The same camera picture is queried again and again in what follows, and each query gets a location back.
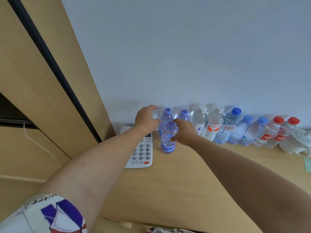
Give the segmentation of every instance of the person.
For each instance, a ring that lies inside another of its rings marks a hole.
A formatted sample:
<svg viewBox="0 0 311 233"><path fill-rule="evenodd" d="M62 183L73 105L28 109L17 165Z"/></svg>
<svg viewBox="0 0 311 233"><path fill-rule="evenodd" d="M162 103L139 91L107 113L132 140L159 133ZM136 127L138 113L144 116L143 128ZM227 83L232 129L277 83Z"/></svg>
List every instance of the person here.
<svg viewBox="0 0 311 233"><path fill-rule="evenodd" d="M159 125L160 120L151 114L154 109L155 105L142 108L133 128L61 167L27 204L0 224L0 233L90 231L132 151ZM174 121L179 132L172 141L189 146L200 155L262 232L310 232L308 193L268 168L200 137L191 122Z"/></svg>

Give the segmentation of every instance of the white wall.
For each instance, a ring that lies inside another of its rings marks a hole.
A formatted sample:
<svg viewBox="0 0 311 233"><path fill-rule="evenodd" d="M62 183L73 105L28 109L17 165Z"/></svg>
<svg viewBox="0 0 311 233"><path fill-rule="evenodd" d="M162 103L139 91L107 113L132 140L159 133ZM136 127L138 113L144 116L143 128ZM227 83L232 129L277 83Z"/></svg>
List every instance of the white wall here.
<svg viewBox="0 0 311 233"><path fill-rule="evenodd" d="M62 1L117 133L149 104L311 126L311 0Z"/></svg>

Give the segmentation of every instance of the hand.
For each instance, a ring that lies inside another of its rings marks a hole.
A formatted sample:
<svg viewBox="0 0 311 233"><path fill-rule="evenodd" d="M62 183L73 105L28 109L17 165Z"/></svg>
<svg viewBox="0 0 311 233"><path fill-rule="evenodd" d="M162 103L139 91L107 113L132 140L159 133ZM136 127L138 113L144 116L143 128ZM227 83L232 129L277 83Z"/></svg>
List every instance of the hand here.
<svg viewBox="0 0 311 233"><path fill-rule="evenodd" d="M175 136L173 136L170 140L178 141L183 145L190 146L190 143L193 140L193 138L196 138L198 136L192 123L182 119L174 119L173 121L177 124L179 130L178 133Z"/></svg>
<svg viewBox="0 0 311 233"><path fill-rule="evenodd" d="M149 105L148 107L143 107L139 110L136 115L134 127L139 128L144 136L153 132L161 122L161 119L154 119L152 117L152 111L156 109L157 106Z"/></svg>

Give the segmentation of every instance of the mug handle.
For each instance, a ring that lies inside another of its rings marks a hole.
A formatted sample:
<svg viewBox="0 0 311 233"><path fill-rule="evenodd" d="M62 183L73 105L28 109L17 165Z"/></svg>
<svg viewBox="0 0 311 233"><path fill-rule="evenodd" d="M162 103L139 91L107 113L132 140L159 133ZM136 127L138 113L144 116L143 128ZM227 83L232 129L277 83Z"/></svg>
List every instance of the mug handle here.
<svg viewBox="0 0 311 233"><path fill-rule="evenodd" d="M308 156L302 156L301 154L296 153L296 152L294 152L294 154L297 154L298 156L303 157L303 158L310 158L311 157L311 147L308 146L306 149L309 150L309 155Z"/></svg>

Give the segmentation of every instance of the wooden table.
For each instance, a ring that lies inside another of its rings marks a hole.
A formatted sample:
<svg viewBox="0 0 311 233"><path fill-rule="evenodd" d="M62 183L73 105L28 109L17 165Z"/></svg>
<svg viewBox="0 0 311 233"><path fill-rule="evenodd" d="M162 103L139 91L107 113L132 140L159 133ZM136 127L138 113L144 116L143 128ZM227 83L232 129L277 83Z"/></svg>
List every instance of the wooden table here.
<svg viewBox="0 0 311 233"><path fill-rule="evenodd" d="M278 147L224 147L311 194L311 175L305 171L301 157L286 154ZM153 133L153 164L125 169L105 201L101 216L209 233L261 232L193 149L177 144L174 153L162 153L158 132Z"/></svg>

